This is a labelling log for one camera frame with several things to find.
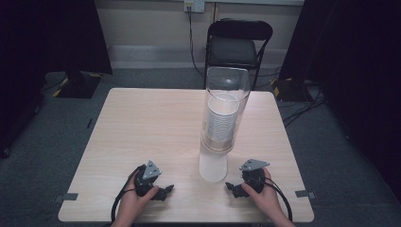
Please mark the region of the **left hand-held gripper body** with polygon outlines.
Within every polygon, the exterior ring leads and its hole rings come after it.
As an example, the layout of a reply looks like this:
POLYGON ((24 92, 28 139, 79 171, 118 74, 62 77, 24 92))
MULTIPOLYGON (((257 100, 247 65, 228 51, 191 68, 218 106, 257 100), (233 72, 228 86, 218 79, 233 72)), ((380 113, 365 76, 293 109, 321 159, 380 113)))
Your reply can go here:
POLYGON ((145 196, 160 175, 161 170, 151 160, 146 165, 139 166, 133 180, 137 195, 140 197, 145 196))

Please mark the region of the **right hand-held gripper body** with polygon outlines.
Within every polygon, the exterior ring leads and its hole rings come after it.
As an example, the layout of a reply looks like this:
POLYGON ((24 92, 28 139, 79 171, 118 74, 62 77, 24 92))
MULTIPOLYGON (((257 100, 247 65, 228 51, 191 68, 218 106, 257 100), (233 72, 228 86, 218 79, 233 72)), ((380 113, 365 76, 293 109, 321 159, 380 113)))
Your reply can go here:
POLYGON ((266 175, 263 168, 269 165, 266 161, 249 159, 239 168, 244 182, 257 193, 261 193, 264 188, 266 175))

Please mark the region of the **person's right hand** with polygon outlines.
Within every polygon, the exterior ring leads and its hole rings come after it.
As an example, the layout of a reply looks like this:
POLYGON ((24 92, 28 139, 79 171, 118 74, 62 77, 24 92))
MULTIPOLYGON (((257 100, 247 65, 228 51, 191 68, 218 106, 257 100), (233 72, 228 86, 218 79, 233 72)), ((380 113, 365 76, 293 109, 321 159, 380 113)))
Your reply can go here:
POLYGON ((281 209, 277 192, 270 186, 265 186, 261 193, 257 193, 248 184, 243 183, 241 187, 250 195, 257 208, 267 216, 271 222, 277 222, 279 218, 287 216, 281 209))

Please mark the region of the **person's left hand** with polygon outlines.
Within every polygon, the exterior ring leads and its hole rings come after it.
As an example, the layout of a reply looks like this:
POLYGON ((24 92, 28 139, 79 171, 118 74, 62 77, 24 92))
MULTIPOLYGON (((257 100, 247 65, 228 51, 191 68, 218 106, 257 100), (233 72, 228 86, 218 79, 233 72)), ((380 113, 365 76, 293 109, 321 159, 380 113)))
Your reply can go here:
POLYGON ((129 185, 121 198, 115 219, 125 218, 136 221, 158 190, 158 186, 153 186, 145 196, 140 197, 136 194, 135 186, 129 185))

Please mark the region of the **clear tube cup dispenser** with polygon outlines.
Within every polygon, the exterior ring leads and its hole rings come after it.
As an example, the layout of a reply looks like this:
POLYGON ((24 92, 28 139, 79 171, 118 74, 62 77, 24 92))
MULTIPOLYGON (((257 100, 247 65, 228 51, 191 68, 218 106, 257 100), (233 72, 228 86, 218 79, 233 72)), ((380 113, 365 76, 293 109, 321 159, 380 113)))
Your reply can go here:
POLYGON ((209 67, 206 74, 204 112, 200 135, 199 172, 211 183, 222 181, 228 172, 228 153, 234 148, 237 131, 251 93, 249 72, 233 67, 209 67), (228 141, 215 142, 207 135, 208 100, 217 93, 227 93, 237 98, 239 110, 234 136, 228 141))

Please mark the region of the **grey tape strip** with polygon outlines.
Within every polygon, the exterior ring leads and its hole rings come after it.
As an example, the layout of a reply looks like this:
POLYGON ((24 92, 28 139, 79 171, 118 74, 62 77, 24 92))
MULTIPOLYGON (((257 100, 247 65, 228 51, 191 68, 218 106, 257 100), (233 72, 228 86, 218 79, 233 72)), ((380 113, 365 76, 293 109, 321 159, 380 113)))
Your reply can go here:
POLYGON ((64 201, 75 201, 78 198, 78 193, 65 193, 54 198, 53 202, 63 203, 64 201))
POLYGON ((309 198, 311 200, 316 198, 316 194, 313 191, 298 190, 295 194, 297 198, 309 198))

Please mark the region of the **stack of white paper cups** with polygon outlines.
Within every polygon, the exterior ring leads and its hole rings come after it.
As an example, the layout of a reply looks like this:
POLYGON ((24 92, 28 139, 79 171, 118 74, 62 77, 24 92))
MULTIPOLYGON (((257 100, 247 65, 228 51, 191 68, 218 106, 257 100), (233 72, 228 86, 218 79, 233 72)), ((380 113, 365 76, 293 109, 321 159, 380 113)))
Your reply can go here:
POLYGON ((207 135, 215 142, 228 141, 234 136, 239 101, 227 93, 217 93, 207 102, 207 135))

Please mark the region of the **black stand base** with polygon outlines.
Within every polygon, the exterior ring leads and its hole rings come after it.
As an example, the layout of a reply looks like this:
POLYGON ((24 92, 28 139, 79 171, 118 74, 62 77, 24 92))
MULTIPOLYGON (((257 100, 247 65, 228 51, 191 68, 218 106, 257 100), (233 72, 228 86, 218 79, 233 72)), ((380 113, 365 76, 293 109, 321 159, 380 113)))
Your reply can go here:
POLYGON ((53 94, 61 98, 91 98, 102 79, 97 73, 67 71, 66 78, 53 94))
POLYGON ((280 101, 311 102, 313 100, 304 83, 297 83, 292 79, 274 79, 271 82, 273 94, 280 101))

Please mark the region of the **black folding chair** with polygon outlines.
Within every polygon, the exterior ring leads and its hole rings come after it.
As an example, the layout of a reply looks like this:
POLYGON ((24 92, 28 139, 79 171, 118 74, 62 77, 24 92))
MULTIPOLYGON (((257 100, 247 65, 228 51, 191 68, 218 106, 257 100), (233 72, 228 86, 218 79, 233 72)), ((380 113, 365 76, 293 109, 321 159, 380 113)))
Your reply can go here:
POLYGON ((254 89, 272 34, 271 25, 264 21, 233 18, 215 21, 207 30, 204 74, 211 66, 253 70, 254 89))

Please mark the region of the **dark curtain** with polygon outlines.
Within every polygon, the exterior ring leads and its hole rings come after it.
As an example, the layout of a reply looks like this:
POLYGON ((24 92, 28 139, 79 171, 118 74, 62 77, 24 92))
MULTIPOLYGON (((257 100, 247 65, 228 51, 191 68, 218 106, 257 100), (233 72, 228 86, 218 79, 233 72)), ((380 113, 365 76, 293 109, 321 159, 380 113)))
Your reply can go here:
POLYGON ((280 77, 323 84, 401 202, 401 0, 304 0, 280 77))
POLYGON ((67 71, 113 72, 95 0, 0 0, 0 158, 67 71))

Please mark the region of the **white wall socket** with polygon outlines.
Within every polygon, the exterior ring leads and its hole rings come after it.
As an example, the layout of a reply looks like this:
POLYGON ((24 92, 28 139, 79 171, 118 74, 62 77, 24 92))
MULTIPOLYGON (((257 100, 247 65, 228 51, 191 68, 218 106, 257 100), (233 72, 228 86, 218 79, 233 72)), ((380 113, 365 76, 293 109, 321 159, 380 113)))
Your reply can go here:
POLYGON ((204 13, 205 3, 199 0, 184 0, 183 10, 187 12, 204 13))

